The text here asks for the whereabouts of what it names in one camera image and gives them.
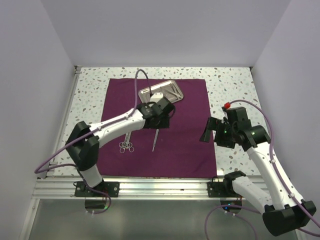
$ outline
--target metal bracket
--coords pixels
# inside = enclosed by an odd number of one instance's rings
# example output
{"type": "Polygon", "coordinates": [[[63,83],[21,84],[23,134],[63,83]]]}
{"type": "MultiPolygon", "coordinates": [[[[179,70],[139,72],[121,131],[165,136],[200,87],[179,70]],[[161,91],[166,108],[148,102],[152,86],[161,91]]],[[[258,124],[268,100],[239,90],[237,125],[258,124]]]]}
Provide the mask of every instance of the metal bracket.
{"type": "Polygon", "coordinates": [[[74,75],[80,75],[82,66],[74,66],[74,75]]]}
{"type": "MultiPolygon", "coordinates": [[[[75,192],[74,196],[78,198],[97,198],[102,197],[101,194],[95,193],[87,189],[86,185],[83,181],[77,181],[74,184],[75,192]]],[[[117,198],[119,195],[119,186],[120,183],[118,181],[106,181],[104,182],[104,191],[111,197],[117,198]]]]}
{"type": "Polygon", "coordinates": [[[237,198],[238,194],[229,193],[223,181],[209,181],[206,183],[209,198],[237,198]]]}

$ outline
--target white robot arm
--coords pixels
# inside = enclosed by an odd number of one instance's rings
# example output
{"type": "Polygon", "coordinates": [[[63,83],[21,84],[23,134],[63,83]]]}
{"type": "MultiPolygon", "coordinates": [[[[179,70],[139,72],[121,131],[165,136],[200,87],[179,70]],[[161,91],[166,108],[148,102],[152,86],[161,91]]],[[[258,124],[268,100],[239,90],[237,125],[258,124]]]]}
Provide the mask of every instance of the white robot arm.
{"type": "Polygon", "coordinates": [[[107,121],[92,125],[87,125],[84,121],[77,123],[66,144],[94,129],[101,129],[87,138],[78,141],[66,150],[87,185],[95,190],[100,190],[103,188],[103,178],[96,164],[99,148],[128,132],[140,129],[168,128],[169,114],[174,110],[175,106],[162,93],[154,93],[150,98],[150,102],[139,104],[131,116],[130,113],[133,109],[107,121]],[[102,128],[107,123],[113,124],[102,128]]]}
{"type": "Polygon", "coordinates": [[[312,201],[304,200],[274,153],[274,159],[271,160],[269,154],[271,139],[266,130],[260,125],[251,125],[244,107],[223,107],[222,110],[225,113],[222,120],[209,117],[200,141],[209,142],[211,131],[216,131],[214,141],[218,146],[226,148],[234,148],[235,144],[242,146],[261,173],[269,194],[253,184],[241,171],[224,176],[225,190],[230,194],[239,194],[246,198],[262,214],[265,226],[274,236],[304,227],[310,219],[292,197],[295,197],[312,216],[316,212],[316,207],[312,201]],[[273,164],[276,165],[286,186],[290,188],[290,195],[273,164]]]}

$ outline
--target surgical scissors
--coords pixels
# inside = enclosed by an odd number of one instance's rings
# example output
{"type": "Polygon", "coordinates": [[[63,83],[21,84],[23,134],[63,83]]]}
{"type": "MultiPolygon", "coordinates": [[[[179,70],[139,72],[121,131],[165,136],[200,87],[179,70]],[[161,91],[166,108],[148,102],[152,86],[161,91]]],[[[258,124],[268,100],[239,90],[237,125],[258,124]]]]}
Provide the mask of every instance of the surgical scissors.
{"type": "Polygon", "coordinates": [[[131,137],[131,131],[127,132],[125,134],[124,141],[119,143],[120,153],[123,154],[126,151],[126,149],[128,149],[130,153],[132,153],[135,150],[132,142],[130,142],[130,137],[131,137]]]}

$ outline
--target white corner wall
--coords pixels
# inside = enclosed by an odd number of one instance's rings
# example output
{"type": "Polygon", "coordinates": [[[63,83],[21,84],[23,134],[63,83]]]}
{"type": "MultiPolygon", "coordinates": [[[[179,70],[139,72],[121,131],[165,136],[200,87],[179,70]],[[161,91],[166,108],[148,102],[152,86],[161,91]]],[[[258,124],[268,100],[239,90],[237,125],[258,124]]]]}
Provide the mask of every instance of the white corner wall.
{"type": "Polygon", "coordinates": [[[0,32],[0,239],[17,240],[74,68],[40,0],[2,0],[0,32]]]}
{"type": "MultiPolygon", "coordinates": [[[[253,68],[253,79],[273,123],[278,158],[304,198],[314,201],[318,221],[319,65],[320,1],[292,0],[253,68]]],[[[320,234],[314,223],[306,229],[320,234]]]]}
{"type": "Polygon", "coordinates": [[[253,66],[290,0],[42,0],[74,65],[253,66]]]}

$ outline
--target metal tray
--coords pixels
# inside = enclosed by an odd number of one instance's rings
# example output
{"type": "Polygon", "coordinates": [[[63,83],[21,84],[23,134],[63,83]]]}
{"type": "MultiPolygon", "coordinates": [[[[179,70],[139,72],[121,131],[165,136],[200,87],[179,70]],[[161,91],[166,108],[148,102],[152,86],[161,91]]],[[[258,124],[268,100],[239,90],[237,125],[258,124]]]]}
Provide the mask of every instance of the metal tray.
{"type": "MultiPolygon", "coordinates": [[[[179,88],[175,80],[168,80],[161,82],[159,84],[151,86],[151,92],[154,93],[163,93],[163,95],[171,102],[175,103],[184,98],[184,94],[179,88]]],[[[139,98],[142,103],[150,102],[150,90],[145,88],[139,91],[139,98]]]]}

